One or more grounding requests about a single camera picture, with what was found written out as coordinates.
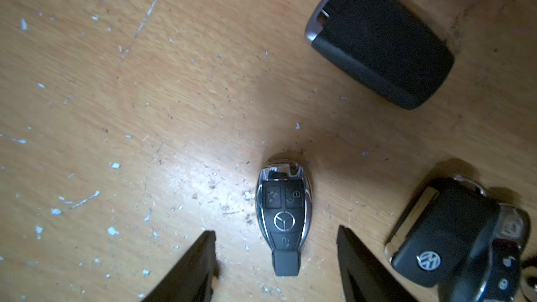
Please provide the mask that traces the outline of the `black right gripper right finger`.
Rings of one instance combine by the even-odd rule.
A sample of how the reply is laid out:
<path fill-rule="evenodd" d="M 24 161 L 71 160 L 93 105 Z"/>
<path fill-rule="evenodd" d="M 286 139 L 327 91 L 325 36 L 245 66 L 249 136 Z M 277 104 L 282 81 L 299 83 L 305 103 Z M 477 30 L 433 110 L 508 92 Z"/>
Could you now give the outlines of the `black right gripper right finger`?
<path fill-rule="evenodd" d="M 338 263 L 346 301 L 414 301 L 353 231 L 338 228 Z"/>

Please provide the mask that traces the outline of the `black chrome Mercedes car key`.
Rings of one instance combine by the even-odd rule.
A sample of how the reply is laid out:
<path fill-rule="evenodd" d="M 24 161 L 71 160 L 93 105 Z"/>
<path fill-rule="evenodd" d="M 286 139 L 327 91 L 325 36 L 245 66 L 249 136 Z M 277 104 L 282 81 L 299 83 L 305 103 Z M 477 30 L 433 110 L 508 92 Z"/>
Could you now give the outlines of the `black chrome Mercedes car key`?
<path fill-rule="evenodd" d="M 306 169 L 289 159 L 267 162 L 258 177 L 255 208 L 262 236 L 271 248 L 275 274 L 298 276 L 313 212 Z"/>

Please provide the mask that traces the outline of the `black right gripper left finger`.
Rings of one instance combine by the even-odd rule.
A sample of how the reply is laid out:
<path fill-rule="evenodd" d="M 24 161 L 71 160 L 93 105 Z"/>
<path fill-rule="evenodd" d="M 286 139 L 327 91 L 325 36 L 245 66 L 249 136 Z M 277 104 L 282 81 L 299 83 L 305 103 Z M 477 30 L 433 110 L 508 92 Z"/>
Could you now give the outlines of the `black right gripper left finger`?
<path fill-rule="evenodd" d="M 210 301 L 217 273 L 216 233 L 205 231 L 144 301 Z"/>

